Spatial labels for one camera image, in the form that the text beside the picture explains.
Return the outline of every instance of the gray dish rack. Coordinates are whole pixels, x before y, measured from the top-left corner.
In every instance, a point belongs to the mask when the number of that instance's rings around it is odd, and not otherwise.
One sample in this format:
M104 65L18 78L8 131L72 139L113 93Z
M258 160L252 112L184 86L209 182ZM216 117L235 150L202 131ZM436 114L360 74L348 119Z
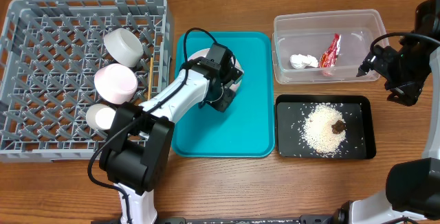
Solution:
M149 74L152 96L168 85L174 23L166 0L11 2L0 38L0 161L91 157L107 137L85 121L88 107L103 101L93 77L114 62L102 38L120 27L142 42L132 101L145 101Z

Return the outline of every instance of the wooden table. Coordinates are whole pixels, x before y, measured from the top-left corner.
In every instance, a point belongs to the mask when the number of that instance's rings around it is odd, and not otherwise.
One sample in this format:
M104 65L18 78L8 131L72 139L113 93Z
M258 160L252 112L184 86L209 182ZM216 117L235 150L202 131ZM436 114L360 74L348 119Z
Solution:
M388 32L413 29L415 8L425 0L168 0L177 39L190 27L260 31L272 35L280 14L373 8ZM419 159L428 138L432 98L429 77L418 103L386 101L384 79L369 83L279 85L282 93L363 95L371 102L377 156L372 160L187 159L170 152L155 190L161 217L187 219L288 217L331 214L347 200L384 189L397 163ZM87 178L86 161L0 164L0 223L89 223L120 214L116 192ZM95 167L105 180L105 173Z

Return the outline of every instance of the clear plastic container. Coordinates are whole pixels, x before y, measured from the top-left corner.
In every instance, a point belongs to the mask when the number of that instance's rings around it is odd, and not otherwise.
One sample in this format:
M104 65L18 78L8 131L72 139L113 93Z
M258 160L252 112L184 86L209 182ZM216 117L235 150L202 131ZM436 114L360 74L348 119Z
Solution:
M332 68L294 69L292 54L312 55L320 60L335 33L341 35L340 54ZM274 21L272 60L276 80L281 84L373 81L379 74L370 71L356 77L358 67L369 53L375 38L385 34L376 10L345 10L281 15ZM387 46L388 40L378 43ZM330 72L325 76L323 71Z

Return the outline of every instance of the black tray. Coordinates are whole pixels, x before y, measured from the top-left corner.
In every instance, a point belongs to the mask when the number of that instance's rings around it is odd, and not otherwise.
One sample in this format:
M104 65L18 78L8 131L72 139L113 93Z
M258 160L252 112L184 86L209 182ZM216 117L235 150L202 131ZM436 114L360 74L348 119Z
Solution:
M364 96L281 95L275 103L275 129L278 151L284 157L323 158L300 137L298 128L311 113L312 106L332 103L346 122L346 141L340 153L329 158L372 159L376 156L370 102Z

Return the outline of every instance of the brown food piece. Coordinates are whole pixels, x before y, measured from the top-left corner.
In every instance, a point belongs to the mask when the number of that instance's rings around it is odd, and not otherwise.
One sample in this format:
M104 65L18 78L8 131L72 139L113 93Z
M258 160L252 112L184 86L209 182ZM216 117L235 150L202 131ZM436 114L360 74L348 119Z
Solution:
M343 131L345 131L346 126L345 123L341 120L338 120L334 125L331 126L331 129L333 131L333 134L341 134Z

